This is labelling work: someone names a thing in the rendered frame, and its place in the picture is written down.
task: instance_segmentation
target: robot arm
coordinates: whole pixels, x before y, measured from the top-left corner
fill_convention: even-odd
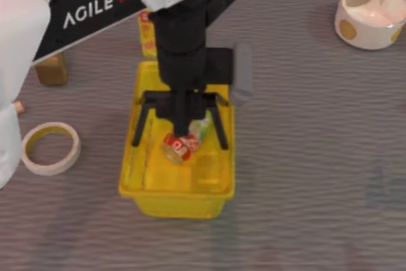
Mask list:
[[[12,102],[30,67],[137,14],[143,1],[155,11],[182,0],[0,0],[0,188],[20,162]]]

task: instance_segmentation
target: yellow basket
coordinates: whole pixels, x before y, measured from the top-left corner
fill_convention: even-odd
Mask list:
[[[140,113],[137,104],[145,90],[168,90],[159,78],[157,62],[142,62],[134,88],[133,108],[122,160],[119,192],[133,199],[148,216],[164,218],[215,218],[234,196],[234,108],[219,106],[229,150],[222,150],[214,128],[200,150],[183,165],[175,165],[162,152],[170,122],[150,110],[138,147],[131,142]],[[228,99],[228,86],[210,85],[207,92]]]

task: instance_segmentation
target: yellow package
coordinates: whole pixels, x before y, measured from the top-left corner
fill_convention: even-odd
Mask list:
[[[149,10],[143,10],[138,14],[138,25],[140,27],[142,53],[145,57],[157,58],[157,47],[155,43],[154,24],[149,20]]]

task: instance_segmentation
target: yellow spot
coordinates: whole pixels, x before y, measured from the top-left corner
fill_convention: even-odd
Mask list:
[[[349,41],[357,36],[357,30],[355,30],[354,26],[345,19],[340,21],[339,28],[341,35]]]
[[[398,39],[401,32],[402,32],[402,27],[400,27],[395,33],[393,33],[393,35],[391,37],[391,40],[393,43]]]

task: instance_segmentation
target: yellow plastic bin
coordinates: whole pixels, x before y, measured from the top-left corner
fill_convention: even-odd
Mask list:
[[[141,109],[137,101],[145,90],[168,90],[160,81],[157,62],[142,62],[138,69],[119,181],[121,196],[133,199],[148,216],[217,217],[235,190],[233,106],[219,105],[229,149],[220,148],[216,131],[212,128],[201,149],[179,166],[162,153],[162,141],[172,125],[157,119],[154,110],[148,115],[140,145],[131,145]],[[228,86],[208,86],[207,92],[213,91],[228,99]]]

